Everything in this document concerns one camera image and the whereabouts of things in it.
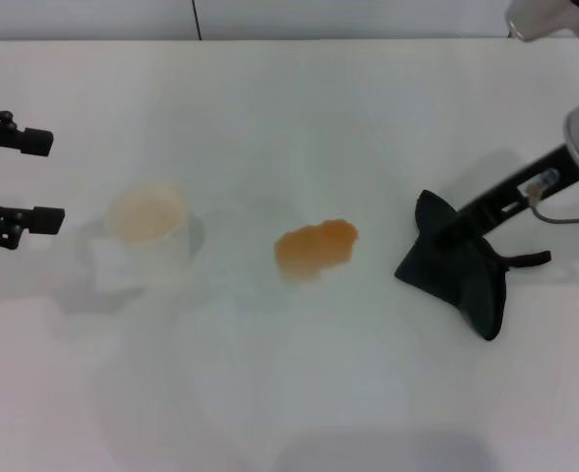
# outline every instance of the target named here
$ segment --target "orange liquid spill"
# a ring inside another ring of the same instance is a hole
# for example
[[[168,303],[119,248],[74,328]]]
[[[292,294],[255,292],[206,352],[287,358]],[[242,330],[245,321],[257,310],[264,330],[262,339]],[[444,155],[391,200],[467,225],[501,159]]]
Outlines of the orange liquid spill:
[[[344,219],[305,226],[285,233],[276,241],[276,262],[288,282],[316,280],[323,268],[349,262],[357,239],[357,228]]]

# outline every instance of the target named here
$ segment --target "cable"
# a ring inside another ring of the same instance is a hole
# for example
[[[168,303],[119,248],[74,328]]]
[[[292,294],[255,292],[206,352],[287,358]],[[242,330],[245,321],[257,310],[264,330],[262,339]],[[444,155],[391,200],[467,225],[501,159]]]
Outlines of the cable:
[[[534,216],[537,219],[539,219],[540,221],[543,221],[544,223],[548,223],[548,224],[579,224],[579,218],[555,219],[555,218],[549,218],[549,217],[541,214],[538,211],[538,204],[541,201],[542,194],[543,194],[543,189],[540,186],[540,184],[533,184],[527,188],[527,195],[529,197],[529,199],[528,199],[529,208],[532,210],[532,213],[534,214]]]

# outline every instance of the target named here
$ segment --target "white wall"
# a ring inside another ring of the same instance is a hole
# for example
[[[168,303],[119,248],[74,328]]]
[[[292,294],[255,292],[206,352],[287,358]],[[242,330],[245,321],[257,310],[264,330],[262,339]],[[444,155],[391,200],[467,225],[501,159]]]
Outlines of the white wall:
[[[509,0],[197,0],[204,39],[507,36]]]
[[[191,0],[0,0],[0,39],[197,37]]]

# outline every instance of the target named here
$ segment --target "spill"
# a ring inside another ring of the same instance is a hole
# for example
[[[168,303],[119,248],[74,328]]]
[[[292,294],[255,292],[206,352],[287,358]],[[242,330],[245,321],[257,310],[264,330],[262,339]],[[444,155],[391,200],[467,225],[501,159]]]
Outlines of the spill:
[[[350,261],[357,239],[357,228],[344,219],[305,226],[285,233],[276,241],[276,262],[289,283],[317,280],[322,269]]]

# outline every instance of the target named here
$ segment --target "white tabletop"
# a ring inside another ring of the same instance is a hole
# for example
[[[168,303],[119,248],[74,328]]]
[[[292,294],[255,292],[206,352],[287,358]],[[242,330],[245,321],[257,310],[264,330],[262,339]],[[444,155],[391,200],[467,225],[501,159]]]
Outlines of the white tabletop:
[[[67,211],[0,250],[0,472],[579,471],[579,228],[492,234],[554,256],[492,343],[391,275],[423,189],[463,205],[577,105],[577,40],[0,43],[0,109],[55,134],[0,149],[0,205]],[[102,224],[149,178],[203,228],[176,293]],[[351,264],[283,286],[274,238],[333,217]]]

